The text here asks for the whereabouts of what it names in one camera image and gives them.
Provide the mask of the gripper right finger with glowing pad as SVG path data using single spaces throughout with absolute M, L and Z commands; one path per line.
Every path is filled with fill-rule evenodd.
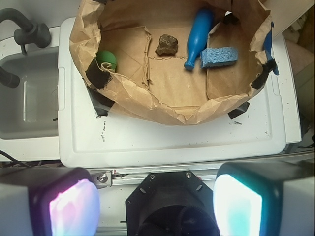
M 222 236 L 313 236 L 313 161 L 226 162 L 213 206 Z

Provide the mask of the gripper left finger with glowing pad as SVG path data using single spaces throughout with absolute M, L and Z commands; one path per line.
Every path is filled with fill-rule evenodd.
M 0 171 L 2 236 L 93 236 L 100 197 L 83 168 L 3 168 Z

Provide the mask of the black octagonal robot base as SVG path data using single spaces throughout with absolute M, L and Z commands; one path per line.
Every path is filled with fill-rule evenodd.
M 126 199 L 129 236 L 219 236 L 213 191 L 190 171 L 150 173 Z

